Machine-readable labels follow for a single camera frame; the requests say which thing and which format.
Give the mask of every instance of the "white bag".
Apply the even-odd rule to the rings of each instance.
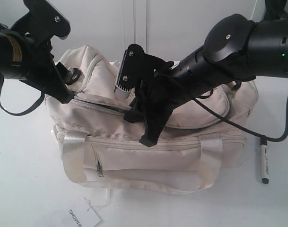
[[[68,50],[60,62],[83,75],[68,86],[75,98],[61,104],[46,98],[68,178],[86,187],[133,188],[171,194],[212,186],[221,167],[232,167],[245,145],[241,130],[219,122],[194,102],[174,110],[158,144],[139,143],[144,125],[128,123],[123,114],[134,98],[120,101],[113,90],[119,62],[111,65],[90,46]],[[206,106],[244,125],[258,99],[253,82],[237,91],[222,85]]]

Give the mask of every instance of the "zipper pull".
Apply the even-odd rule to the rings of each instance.
[[[99,177],[104,177],[103,168],[102,168],[102,165],[100,164],[99,160],[97,161],[96,170],[97,170],[97,173],[98,173]]]

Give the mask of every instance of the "black marker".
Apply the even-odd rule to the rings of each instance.
[[[265,137],[261,138],[261,166],[262,166],[262,182],[269,183],[269,167],[268,167],[268,152],[267,140]]]

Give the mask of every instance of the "bag handle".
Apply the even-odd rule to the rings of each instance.
[[[219,133],[200,136],[201,159],[198,168],[200,187],[195,190],[178,190],[166,184],[122,179],[106,179],[102,181],[88,181],[84,167],[84,149],[86,133],[68,131],[63,140],[62,160],[67,177],[74,183],[84,187],[140,189],[169,194],[190,194],[199,189],[211,187],[217,179],[221,167],[223,150],[222,139]]]

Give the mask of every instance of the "white table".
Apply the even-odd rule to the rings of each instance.
[[[247,127],[269,136],[284,129],[288,79],[259,77],[260,99]],[[2,102],[26,109],[39,93],[5,81]],[[104,191],[71,183],[65,176],[45,106],[24,117],[0,110],[0,227],[30,227],[42,215],[85,196],[104,202]],[[238,167],[223,169],[213,187],[186,196],[114,190],[98,214],[105,227],[288,227],[288,139],[269,143],[271,181],[260,182],[258,140],[248,135]]]

